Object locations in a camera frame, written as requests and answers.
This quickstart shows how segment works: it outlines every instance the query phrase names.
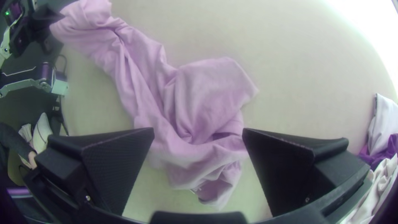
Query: table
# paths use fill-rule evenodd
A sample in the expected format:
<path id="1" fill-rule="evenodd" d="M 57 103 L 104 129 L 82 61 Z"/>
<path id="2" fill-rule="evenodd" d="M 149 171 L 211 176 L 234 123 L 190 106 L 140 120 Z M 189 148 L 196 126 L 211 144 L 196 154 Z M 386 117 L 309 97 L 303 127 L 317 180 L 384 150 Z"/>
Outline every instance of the table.
<path id="1" fill-rule="evenodd" d="M 174 66 L 220 56 L 238 61 L 260 90 L 243 108 L 246 127 L 347 137 L 355 153 L 365 144 L 374 94 L 397 100 L 372 45 L 324 1 L 114 0 L 113 14 L 163 43 Z M 132 128 L 111 79 L 78 53 L 64 54 L 71 66 L 63 101 L 69 132 Z M 145 162 L 124 216 L 147 222 L 156 210 L 217 212 L 188 190 L 172 190 L 165 173 Z M 227 211 L 250 222 L 271 217 L 249 160 Z"/>

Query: lavender fabric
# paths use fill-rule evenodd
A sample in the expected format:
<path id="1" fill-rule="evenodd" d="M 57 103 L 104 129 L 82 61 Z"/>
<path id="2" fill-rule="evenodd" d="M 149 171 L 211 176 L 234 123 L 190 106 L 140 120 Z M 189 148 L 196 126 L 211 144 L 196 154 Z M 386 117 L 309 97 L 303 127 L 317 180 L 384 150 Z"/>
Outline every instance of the lavender fabric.
<path id="1" fill-rule="evenodd" d="M 365 145 L 358 156 L 375 170 L 381 161 L 385 158 L 391 159 L 396 153 L 398 153 L 398 134 L 392 134 L 388 139 L 387 148 L 383 151 L 371 156 L 368 146 Z"/>
<path id="2" fill-rule="evenodd" d="M 80 0 L 61 13 L 53 35 L 111 76 L 135 128 L 154 128 L 150 163 L 167 170 L 173 188 L 222 208 L 248 157 L 240 109 L 257 93 L 248 75 L 230 58 L 172 67 L 160 43 L 111 16 L 108 0 Z"/>

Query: cable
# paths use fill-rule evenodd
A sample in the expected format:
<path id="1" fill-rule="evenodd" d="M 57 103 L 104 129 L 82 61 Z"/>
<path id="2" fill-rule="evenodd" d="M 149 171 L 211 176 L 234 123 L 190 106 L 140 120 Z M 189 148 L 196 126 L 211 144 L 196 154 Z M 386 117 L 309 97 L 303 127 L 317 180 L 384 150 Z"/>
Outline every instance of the cable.
<path id="1" fill-rule="evenodd" d="M 53 223 L 53 222 L 44 222 L 44 221 L 40 221 L 40 220 L 31 218 L 31 217 L 28 217 L 28 216 L 26 216 L 26 215 L 24 215 L 24 217 L 27 218 L 27 219 L 30 219 L 30 220 L 32 220 L 32 221 L 38 222 L 38 223 L 44 223 L 44 224 L 51 224 L 51 223 Z"/>

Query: textured black surface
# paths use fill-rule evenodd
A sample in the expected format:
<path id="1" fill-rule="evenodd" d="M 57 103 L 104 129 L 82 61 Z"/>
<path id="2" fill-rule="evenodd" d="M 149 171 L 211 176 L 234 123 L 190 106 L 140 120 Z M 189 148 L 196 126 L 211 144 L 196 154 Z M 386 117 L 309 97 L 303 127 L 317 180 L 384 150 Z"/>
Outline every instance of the textured black surface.
<path id="1" fill-rule="evenodd" d="M 317 203 L 327 216 L 361 186 L 369 166 L 348 140 L 312 139 L 244 129 L 243 141 L 274 216 Z"/>
<path id="2" fill-rule="evenodd" d="M 83 151 L 88 173 L 113 213 L 122 215 L 153 139 L 152 128 L 135 130 Z"/>
<path id="3" fill-rule="evenodd" d="M 49 148 L 70 159 L 82 160 L 100 201 L 106 204 L 104 209 L 121 215 L 153 139 L 152 128 L 90 136 L 50 136 Z"/>

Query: pile of clothes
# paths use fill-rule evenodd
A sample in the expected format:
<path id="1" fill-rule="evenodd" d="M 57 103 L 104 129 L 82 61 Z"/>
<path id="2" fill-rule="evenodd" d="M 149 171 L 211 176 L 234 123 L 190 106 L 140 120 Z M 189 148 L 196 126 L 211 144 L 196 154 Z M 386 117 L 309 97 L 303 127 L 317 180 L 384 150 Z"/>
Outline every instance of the pile of clothes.
<path id="1" fill-rule="evenodd" d="M 371 166 L 369 191 L 342 224 L 367 224 L 379 211 L 398 174 L 398 105 L 376 94 L 374 117 L 368 130 L 368 142 L 359 157 Z"/>

